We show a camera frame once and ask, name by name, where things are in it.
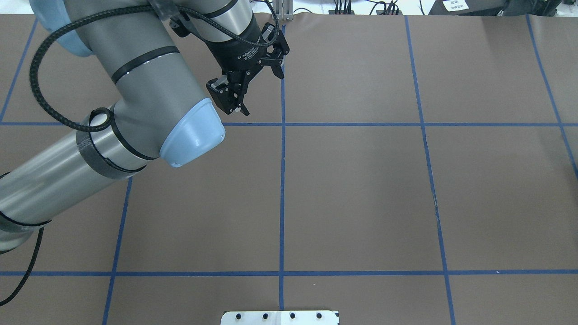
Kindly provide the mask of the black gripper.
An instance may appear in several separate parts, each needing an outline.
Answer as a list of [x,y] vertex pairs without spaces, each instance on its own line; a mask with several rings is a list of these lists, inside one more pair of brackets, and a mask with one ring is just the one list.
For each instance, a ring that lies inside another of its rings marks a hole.
[[236,39],[211,42],[210,52],[219,64],[223,76],[209,80],[206,88],[214,103],[225,114],[241,112],[248,116],[250,112],[244,104],[244,96],[247,94],[250,73],[238,71],[249,70],[260,60],[260,66],[270,67],[274,76],[283,80],[285,77],[284,57],[289,54],[290,47],[279,27],[265,24],[261,31],[255,16],[239,36],[241,39],[254,43],[272,42],[272,51],[266,51],[266,47],[248,45]]

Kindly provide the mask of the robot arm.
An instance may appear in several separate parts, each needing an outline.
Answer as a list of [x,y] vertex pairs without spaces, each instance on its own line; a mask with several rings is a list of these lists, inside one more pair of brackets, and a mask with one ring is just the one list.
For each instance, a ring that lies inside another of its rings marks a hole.
[[[174,168],[223,142],[218,110],[248,116],[244,96],[264,66],[283,79],[289,46],[270,1],[260,27],[247,0],[32,0],[49,31],[29,84],[39,106],[71,132],[1,177],[1,253],[52,218],[158,158]],[[113,104],[76,123],[39,84],[54,43],[95,56],[118,90]]]

